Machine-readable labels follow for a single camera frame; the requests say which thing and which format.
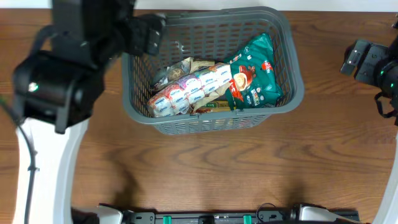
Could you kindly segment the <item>beige snack bag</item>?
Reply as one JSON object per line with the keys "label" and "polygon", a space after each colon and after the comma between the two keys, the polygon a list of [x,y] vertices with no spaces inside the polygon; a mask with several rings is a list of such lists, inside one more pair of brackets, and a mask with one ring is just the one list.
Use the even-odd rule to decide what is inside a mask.
{"label": "beige snack bag", "polygon": [[153,92],[158,92],[173,82],[176,82],[179,78],[189,75],[199,69],[213,66],[214,64],[214,60],[188,57],[169,67],[161,68],[152,79],[151,90]]}
{"label": "beige snack bag", "polygon": [[202,106],[205,106],[207,103],[217,99],[220,96],[223,96],[226,92],[226,90],[230,87],[231,83],[228,82],[221,87],[219,87],[217,90],[212,91],[208,95],[206,95],[203,99],[197,101],[196,103],[193,104],[193,109],[191,114],[195,113],[197,109],[201,108]]}

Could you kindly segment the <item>colourful tissue pack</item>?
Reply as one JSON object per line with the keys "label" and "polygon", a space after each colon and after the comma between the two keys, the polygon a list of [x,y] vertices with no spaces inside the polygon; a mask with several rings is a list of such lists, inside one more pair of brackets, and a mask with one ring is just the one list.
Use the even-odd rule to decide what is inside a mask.
{"label": "colourful tissue pack", "polygon": [[189,114],[194,103],[232,79],[231,67],[226,63],[199,69],[156,93],[147,102],[147,109],[155,118]]}

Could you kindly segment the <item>green Nescafe coffee bag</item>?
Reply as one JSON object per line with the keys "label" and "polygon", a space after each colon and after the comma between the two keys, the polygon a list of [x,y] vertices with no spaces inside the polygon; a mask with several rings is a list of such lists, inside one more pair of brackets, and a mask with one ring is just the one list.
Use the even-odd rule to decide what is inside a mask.
{"label": "green Nescafe coffee bag", "polygon": [[263,33],[226,58],[232,80],[225,92],[231,110],[272,108],[284,97],[274,70],[271,38]]}

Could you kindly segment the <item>San Remo spaghetti packet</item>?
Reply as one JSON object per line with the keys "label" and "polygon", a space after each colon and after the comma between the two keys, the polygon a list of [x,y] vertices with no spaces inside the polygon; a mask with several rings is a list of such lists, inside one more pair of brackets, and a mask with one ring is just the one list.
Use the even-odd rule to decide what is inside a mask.
{"label": "San Remo spaghetti packet", "polygon": [[217,112],[224,112],[230,111],[230,107],[227,101],[220,100],[220,101],[211,101],[208,102],[206,105],[198,108],[195,110],[196,113],[217,113]]}

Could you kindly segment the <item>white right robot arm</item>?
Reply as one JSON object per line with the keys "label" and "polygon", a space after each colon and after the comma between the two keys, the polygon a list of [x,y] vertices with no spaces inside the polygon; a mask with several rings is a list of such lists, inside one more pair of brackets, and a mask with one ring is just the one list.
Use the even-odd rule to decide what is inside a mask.
{"label": "white right robot arm", "polygon": [[[390,46],[358,39],[345,52],[340,72],[380,89],[374,97],[377,111],[383,118],[397,118],[397,39]],[[356,223],[316,205],[296,205],[286,216],[286,223]],[[397,158],[377,211],[374,223],[397,223]]]}

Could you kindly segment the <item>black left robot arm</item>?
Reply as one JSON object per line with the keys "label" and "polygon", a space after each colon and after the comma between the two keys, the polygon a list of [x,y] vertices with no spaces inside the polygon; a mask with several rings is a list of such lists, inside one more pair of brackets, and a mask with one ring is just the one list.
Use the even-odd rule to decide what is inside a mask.
{"label": "black left robot arm", "polygon": [[14,70],[19,173],[14,223],[99,223],[71,206],[78,150],[104,76],[123,53],[156,55],[163,14],[134,16],[133,1],[53,0],[52,23]]}

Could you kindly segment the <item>grey plastic basket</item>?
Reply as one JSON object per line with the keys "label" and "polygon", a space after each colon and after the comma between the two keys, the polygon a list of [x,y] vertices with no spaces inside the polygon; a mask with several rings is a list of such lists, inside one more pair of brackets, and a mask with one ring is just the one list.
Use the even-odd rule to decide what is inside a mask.
{"label": "grey plastic basket", "polygon": [[[135,121],[155,127],[163,134],[188,134],[224,129],[251,128],[273,114],[298,107],[304,84],[288,19],[270,7],[243,7],[208,12],[167,13],[167,23],[155,57],[123,54],[123,105]],[[230,58],[252,38],[267,33],[274,49],[275,77],[284,92],[273,108],[244,109],[219,113],[185,114],[152,118],[146,103],[157,71],[187,57],[222,61]]]}

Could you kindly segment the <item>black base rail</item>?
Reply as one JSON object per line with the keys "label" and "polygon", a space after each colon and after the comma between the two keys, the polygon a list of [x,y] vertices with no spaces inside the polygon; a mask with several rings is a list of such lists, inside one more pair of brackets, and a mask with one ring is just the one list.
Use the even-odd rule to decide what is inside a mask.
{"label": "black base rail", "polygon": [[289,216],[275,210],[240,213],[161,213],[126,211],[121,223],[125,224],[258,224],[289,223]]}

